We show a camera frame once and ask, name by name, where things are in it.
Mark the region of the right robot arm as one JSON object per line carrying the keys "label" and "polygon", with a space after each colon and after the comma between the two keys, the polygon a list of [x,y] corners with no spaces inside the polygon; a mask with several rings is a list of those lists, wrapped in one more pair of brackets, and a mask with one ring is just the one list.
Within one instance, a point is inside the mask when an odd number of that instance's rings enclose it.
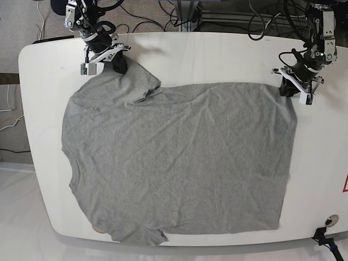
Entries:
{"label": "right robot arm", "polygon": [[99,7],[97,1],[68,1],[65,27],[78,32],[85,43],[85,61],[81,64],[82,76],[91,76],[81,90],[101,88],[104,85],[124,85],[136,91],[134,99],[143,100],[160,89],[160,81],[140,64],[124,55],[131,50],[118,42],[116,26],[98,19],[122,5],[118,1],[109,7]]}

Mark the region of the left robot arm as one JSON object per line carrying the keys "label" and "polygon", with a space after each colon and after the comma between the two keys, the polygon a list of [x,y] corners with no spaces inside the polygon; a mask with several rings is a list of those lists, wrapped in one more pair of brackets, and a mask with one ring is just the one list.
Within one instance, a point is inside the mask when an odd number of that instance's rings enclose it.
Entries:
{"label": "left robot arm", "polygon": [[249,1],[249,8],[253,12],[244,29],[252,41],[265,38],[270,26],[281,16],[295,34],[303,42],[303,50],[291,49],[289,55],[296,59],[294,65],[287,63],[280,69],[273,69],[276,74],[282,75],[279,94],[292,97],[298,93],[305,96],[314,96],[319,84],[319,72],[326,65],[337,59],[335,45],[335,16],[333,6],[337,1],[308,1],[307,7],[296,4],[295,1],[277,1],[272,4],[277,13],[266,19],[260,10]]}

